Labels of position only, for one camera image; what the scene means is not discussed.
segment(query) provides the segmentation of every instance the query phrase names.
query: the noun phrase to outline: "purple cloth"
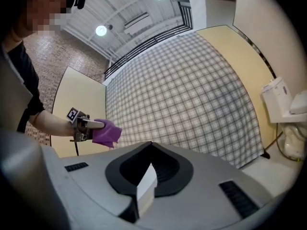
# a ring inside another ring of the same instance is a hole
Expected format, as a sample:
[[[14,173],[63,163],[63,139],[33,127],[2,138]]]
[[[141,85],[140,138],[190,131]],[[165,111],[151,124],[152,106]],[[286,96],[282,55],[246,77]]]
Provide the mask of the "purple cloth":
[[[106,119],[95,119],[94,121],[104,123],[105,126],[100,129],[93,129],[93,143],[113,148],[113,142],[118,143],[122,129]]]

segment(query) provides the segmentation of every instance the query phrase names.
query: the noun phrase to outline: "checkered backdrop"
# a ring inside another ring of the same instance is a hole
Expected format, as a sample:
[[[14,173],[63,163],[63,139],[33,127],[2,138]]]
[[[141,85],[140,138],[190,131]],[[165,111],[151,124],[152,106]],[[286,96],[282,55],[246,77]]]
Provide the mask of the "checkered backdrop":
[[[263,153],[253,104],[223,56],[197,33],[134,58],[106,89],[106,118],[139,141],[210,153],[240,168]]]

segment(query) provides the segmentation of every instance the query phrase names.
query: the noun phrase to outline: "ceiling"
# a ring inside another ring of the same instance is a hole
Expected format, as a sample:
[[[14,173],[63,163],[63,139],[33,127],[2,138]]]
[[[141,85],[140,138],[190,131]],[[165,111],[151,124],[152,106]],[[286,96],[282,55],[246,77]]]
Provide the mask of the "ceiling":
[[[144,12],[153,23],[126,34],[124,24]],[[113,29],[105,36],[96,35],[97,26],[110,24]],[[82,10],[72,9],[62,27],[114,62],[146,39],[181,24],[179,7],[171,0],[86,0]]]

